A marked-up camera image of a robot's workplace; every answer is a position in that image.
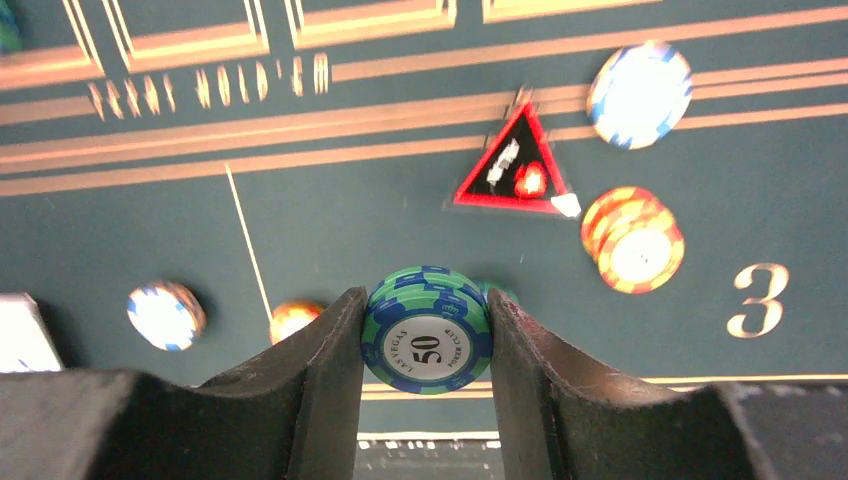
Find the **white purple poker chip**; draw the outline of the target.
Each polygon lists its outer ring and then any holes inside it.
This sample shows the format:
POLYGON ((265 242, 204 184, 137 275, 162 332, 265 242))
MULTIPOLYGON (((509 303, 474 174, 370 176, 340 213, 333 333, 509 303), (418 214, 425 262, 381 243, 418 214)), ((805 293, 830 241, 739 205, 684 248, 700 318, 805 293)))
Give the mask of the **white purple poker chip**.
POLYGON ((642 149, 665 137, 693 95, 692 69, 672 45, 645 41, 616 51, 589 87, 590 124, 605 142, 642 149))

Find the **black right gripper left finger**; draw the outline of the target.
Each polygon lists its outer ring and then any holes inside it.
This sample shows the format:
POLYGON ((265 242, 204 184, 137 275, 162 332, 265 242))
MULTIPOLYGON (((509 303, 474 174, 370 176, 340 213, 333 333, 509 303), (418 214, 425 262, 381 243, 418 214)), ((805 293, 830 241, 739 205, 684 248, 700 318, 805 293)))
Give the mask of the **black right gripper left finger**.
POLYGON ((367 293, 197 387, 130 369, 1 378, 5 479, 349 479, 367 293))

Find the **blue playing card deck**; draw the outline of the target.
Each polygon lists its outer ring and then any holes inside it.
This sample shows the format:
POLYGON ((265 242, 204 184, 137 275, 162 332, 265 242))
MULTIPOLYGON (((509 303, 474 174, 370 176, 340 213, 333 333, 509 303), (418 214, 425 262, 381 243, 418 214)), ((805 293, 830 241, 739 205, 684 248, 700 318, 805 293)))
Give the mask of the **blue playing card deck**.
POLYGON ((64 368, 36 301, 1 295, 1 372, 58 372, 64 368))

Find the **orange chip stack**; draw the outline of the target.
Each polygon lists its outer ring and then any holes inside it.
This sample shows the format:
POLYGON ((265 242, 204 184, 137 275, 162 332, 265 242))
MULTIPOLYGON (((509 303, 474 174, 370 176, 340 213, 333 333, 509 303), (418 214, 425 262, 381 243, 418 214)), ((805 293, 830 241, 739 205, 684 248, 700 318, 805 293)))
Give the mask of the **orange chip stack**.
POLYGON ((291 301, 278 305, 269 322, 269 336, 275 345, 318 318, 325 307, 311 301, 291 301))

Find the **teal chip stack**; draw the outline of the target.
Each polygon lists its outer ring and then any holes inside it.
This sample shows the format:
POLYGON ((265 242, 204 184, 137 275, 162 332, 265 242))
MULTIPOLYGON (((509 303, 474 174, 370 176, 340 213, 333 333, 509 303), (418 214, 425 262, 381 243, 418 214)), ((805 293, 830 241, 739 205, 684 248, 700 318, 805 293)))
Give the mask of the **teal chip stack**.
POLYGON ((361 332, 368 369, 392 388, 418 395, 456 391, 476 381, 494 352, 488 293, 498 283, 419 265, 385 277, 371 292, 361 332))

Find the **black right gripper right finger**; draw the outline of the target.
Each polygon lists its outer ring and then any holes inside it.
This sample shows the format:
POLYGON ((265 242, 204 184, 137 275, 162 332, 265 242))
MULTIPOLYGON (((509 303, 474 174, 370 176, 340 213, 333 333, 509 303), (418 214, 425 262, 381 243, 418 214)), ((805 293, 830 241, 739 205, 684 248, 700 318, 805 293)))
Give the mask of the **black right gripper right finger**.
POLYGON ((629 376, 492 290, 493 395, 509 479, 843 479, 843 382, 677 392, 629 376))

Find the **black red all-in triangle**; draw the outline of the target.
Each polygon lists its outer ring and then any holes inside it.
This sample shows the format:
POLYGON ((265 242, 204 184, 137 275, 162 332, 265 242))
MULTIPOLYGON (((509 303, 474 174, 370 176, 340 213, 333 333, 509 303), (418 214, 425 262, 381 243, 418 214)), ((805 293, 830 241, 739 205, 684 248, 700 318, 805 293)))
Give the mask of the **black red all-in triangle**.
POLYGON ((582 213, 530 102, 516 106, 455 191, 453 203, 568 219, 582 213))

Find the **orange poker chip pile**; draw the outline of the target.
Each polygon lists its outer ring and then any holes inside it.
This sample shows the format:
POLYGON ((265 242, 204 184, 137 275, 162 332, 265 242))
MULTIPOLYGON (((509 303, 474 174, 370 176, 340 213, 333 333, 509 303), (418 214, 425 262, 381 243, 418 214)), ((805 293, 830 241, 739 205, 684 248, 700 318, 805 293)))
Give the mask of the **orange poker chip pile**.
POLYGON ((636 186, 599 196, 584 215, 580 238, 602 280, 626 294, 660 288, 677 272, 685 253, 672 211, 636 186))

